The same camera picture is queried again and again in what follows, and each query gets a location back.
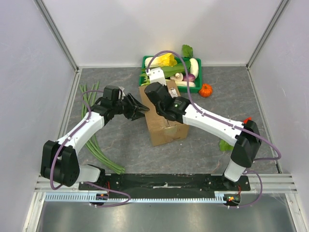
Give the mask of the brown cardboard express box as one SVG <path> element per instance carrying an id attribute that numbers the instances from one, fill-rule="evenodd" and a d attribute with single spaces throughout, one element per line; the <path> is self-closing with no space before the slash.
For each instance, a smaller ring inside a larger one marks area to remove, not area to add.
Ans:
<path id="1" fill-rule="evenodd" d="M 146 96 L 145 89 L 146 86 L 140 86 L 139 92 L 142 104 L 149 108 L 149 111 L 145 113 L 145 118 L 152 145 L 159 146 L 186 139 L 189 126 L 176 121 L 168 121 L 163 116 L 159 116 L 155 106 Z"/>

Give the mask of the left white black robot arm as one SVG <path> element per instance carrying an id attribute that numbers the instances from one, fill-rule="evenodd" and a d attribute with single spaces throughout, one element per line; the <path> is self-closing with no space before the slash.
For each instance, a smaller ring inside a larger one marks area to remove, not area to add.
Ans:
<path id="1" fill-rule="evenodd" d="M 124 115 L 133 121 L 149 111 L 147 106 L 130 93 L 123 93 L 119 87 L 106 86 L 101 93 L 102 96 L 92 106 L 87 106 L 87 113 L 71 131 L 43 145 L 41 176 L 49 179 L 53 190 L 61 186 L 71 187 L 76 182 L 89 182 L 95 190 L 103 189 L 106 178 L 100 175 L 100 168 L 79 164 L 80 150 L 115 115 Z"/>

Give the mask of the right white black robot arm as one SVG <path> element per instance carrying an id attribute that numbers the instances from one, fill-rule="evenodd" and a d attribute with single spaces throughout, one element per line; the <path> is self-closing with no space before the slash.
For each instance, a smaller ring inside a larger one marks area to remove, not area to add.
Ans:
<path id="1" fill-rule="evenodd" d="M 169 121 L 194 126 L 211 133 L 233 147 L 230 161 L 221 178 L 222 187 L 233 190 L 244 171 L 251 167 L 261 146 L 257 124 L 233 121 L 209 112 L 188 99 L 170 95 L 168 88 L 158 82 L 144 90 L 147 98 L 155 106 L 158 115 Z"/>

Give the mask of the white mushroom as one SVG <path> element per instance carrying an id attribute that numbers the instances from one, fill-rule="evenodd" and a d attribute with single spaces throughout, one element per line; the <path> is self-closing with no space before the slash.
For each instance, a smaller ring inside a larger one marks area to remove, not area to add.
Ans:
<path id="1" fill-rule="evenodd" d="M 170 77 L 170 80 L 174 80 L 175 82 L 183 81 L 183 74 L 182 73 L 175 73 Z"/>

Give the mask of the large green leaf vegetable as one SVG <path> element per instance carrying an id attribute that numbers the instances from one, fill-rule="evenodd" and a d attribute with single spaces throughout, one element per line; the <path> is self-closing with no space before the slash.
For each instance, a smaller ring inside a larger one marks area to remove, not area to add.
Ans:
<path id="1" fill-rule="evenodd" d="M 184 73 L 185 70 L 188 70 L 191 66 L 191 63 L 189 60 L 185 61 L 185 66 L 183 66 L 183 64 L 180 62 L 177 65 L 171 67 L 171 66 L 164 66 L 161 67 L 164 76 L 166 78 L 171 77 L 172 75 L 176 74 L 176 73 Z"/>

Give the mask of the green plastic vegetable tray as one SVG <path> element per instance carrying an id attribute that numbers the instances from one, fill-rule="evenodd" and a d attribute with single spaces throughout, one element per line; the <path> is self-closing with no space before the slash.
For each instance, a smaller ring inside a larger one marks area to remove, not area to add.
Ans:
<path id="1" fill-rule="evenodd" d="M 150 83 L 149 78 L 146 75 L 145 69 L 148 66 L 148 63 L 152 59 L 152 56 L 144 56 L 142 60 L 142 66 L 141 66 L 141 74 L 139 77 L 139 86 L 145 86 Z M 177 72 L 180 71 L 180 73 L 183 74 L 183 80 L 175 80 L 176 85 L 178 86 L 178 90 L 180 92 L 187 92 L 187 83 L 185 79 L 185 71 L 183 68 L 183 64 L 179 58 L 174 58 L 174 60 L 177 62 L 176 65 L 169 68 L 169 66 L 164 66 L 161 69 L 164 71 L 165 78 L 167 80 L 170 80 L 170 77 L 175 75 Z M 198 93 L 199 90 L 202 87 L 203 77 L 202 77 L 202 67 L 201 67 L 201 60 L 198 58 L 183 58 L 188 74 L 193 74 L 195 76 L 195 79 L 192 79 L 190 77 L 190 92 L 191 93 Z"/>

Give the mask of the purple onion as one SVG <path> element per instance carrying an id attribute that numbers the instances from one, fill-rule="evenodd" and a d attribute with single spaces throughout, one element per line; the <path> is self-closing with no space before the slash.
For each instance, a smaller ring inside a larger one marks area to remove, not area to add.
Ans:
<path id="1" fill-rule="evenodd" d="M 191 73 L 183 76 L 183 81 L 195 82 L 195 79 L 196 77 Z"/>

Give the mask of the napa cabbage with yellow leaves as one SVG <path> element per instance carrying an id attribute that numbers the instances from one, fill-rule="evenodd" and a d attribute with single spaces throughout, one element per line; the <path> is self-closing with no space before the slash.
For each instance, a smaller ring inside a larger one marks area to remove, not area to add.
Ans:
<path id="1" fill-rule="evenodd" d="M 144 61 L 145 67 L 157 68 L 157 67 L 173 67 L 177 65 L 177 60 L 172 53 L 166 53 L 157 57 L 149 57 Z"/>

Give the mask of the small orange pumpkin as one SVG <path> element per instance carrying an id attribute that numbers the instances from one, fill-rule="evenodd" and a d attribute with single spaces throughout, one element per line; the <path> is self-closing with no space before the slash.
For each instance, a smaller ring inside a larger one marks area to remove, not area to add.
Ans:
<path id="1" fill-rule="evenodd" d="M 212 94 L 212 92 L 213 92 L 212 86 L 204 83 L 204 84 L 202 84 L 202 87 L 201 87 L 201 89 L 199 90 L 198 93 L 201 97 L 207 98 Z"/>

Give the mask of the white radish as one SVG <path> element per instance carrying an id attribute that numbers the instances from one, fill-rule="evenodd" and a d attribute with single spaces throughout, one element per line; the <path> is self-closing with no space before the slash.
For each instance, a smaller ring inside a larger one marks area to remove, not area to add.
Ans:
<path id="1" fill-rule="evenodd" d="M 193 74 L 196 78 L 198 77 L 199 73 L 199 64 L 195 58 L 190 58 L 190 73 Z"/>

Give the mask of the green leaf behind tray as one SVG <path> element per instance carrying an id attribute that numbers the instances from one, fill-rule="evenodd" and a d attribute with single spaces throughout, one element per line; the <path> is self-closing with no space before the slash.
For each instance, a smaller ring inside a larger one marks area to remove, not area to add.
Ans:
<path id="1" fill-rule="evenodd" d="M 194 56 L 193 48 L 187 44 L 182 45 L 182 54 L 185 58 L 192 58 Z"/>

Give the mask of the green long beans bundle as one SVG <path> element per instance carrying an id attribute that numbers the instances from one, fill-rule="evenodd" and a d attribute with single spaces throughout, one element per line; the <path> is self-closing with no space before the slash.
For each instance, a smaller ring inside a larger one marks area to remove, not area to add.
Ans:
<path id="1" fill-rule="evenodd" d="M 97 81 L 96 84 L 93 84 L 91 90 L 98 90 L 100 82 Z M 80 91 L 86 92 L 88 91 L 87 85 L 80 85 Z M 97 96 L 97 92 L 90 92 L 83 95 L 83 100 L 89 106 L 92 106 L 95 103 Z M 81 110 L 81 118 L 83 119 L 88 112 L 87 107 L 84 103 L 82 103 L 82 110 Z M 125 168 L 121 165 L 116 164 L 115 162 L 111 161 L 107 158 L 104 153 L 102 152 L 101 148 L 99 147 L 96 135 L 93 135 L 87 142 L 86 142 L 87 149 L 92 153 L 92 155 L 97 158 L 104 166 L 108 167 L 112 171 L 117 174 L 123 174 L 125 172 Z"/>

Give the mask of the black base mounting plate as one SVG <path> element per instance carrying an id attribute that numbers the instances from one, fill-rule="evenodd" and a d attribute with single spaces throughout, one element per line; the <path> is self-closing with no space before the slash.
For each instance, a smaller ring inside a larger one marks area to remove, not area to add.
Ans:
<path id="1" fill-rule="evenodd" d="M 96 185 L 137 197 L 213 197 L 216 191 L 250 191 L 247 176 L 232 183 L 212 174 L 102 174 Z"/>

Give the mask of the loose green lettuce leaf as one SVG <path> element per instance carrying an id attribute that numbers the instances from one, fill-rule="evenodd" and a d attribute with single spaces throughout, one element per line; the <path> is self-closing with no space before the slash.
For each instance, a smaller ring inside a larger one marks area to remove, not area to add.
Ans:
<path id="1" fill-rule="evenodd" d="M 228 142 L 226 142 L 225 140 L 221 140 L 219 142 L 219 149 L 220 151 L 222 152 L 225 152 L 225 151 L 232 151 L 233 150 L 233 146 L 230 145 Z"/>

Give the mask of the orange carrot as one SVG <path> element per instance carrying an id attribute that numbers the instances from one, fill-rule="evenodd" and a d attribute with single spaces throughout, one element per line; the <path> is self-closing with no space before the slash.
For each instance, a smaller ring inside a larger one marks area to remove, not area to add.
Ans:
<path id="1" fill-rule="evenodd" d="M 251 117 L 248 117 L 248 118 L 246 118 L 244 121 L 243 121 L 243 123 L 244 124 L 247 124 L 247 122 L 249 121 L 249 120 L 251 120 L 252 118 Z"/>

